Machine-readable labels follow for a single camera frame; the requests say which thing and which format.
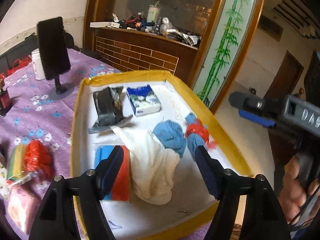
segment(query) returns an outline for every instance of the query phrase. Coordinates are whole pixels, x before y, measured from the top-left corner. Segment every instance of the black phone screen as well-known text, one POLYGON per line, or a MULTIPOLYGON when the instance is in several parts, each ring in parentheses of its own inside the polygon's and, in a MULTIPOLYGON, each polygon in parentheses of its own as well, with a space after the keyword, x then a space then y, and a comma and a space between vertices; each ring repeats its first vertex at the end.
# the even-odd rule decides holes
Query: black phone screen
POLYGON ((47 80, 70 70, 62 17, 37 24, 37 36, 44 74, 47 80))

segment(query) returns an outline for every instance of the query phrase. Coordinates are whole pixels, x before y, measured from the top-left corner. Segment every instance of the hand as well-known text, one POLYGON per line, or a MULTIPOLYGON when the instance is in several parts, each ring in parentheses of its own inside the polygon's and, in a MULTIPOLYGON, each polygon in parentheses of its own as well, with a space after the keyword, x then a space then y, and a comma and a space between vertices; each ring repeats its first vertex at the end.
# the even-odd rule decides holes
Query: hand
MULTIPOLYGON (((298 181, 298 174, 300 171, 299 161, 293 157, 285 166, 285 175, 283 177, 283 189, 279 196, 279 203, 284 212, 284 216, 289 223, 300 212, 300 207, 306 202, 307 194, 301 187, 298 181)), ((314 180, 309 189, 308 195, 312 195, 317 187, 319 181, 314 180)), ((307 221, 314 218, 320 208, 320 198, 317 200, 314 208, 312 209, 307 221)), ((299 221, 299 217, 293 222, 294 224, 299 221)))

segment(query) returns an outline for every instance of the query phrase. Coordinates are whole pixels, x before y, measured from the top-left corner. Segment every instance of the pink box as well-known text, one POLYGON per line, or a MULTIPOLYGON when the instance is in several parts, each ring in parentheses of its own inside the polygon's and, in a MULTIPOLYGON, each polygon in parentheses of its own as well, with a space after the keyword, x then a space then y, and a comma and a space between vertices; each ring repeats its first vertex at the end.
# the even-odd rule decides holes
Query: pink box
POLYGON ((29 234, 41 200, 36 195, 21 186, 12 187, 8 204, 8 214, 20 227, 21 231, 29 234))

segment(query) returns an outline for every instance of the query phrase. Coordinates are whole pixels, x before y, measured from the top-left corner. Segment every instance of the red bottle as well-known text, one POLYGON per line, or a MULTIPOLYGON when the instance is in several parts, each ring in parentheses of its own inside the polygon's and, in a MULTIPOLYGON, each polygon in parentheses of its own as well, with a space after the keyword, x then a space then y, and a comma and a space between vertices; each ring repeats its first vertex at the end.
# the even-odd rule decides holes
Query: red bottle
POLYGON ((0 80, 0 115, 5 116, 5 114, 11 109, 12 102, 9 97, 7 90, 3 89, 4 79, 0 80))

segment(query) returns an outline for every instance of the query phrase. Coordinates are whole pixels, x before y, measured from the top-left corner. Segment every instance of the wooden door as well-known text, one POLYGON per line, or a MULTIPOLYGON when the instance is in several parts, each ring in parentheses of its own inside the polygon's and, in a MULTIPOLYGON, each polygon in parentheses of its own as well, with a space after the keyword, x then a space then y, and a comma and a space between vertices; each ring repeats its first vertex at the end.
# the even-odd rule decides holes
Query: wooden door
MULTIPOLYGON (((302 71, 303 66, 287 51, 264 98, 281 98, 284 95, 292 94, 302 71)), ((272 131, 269 131, 269 140, 275 166, 286 165, 296 154, 292 143, 272 131)))

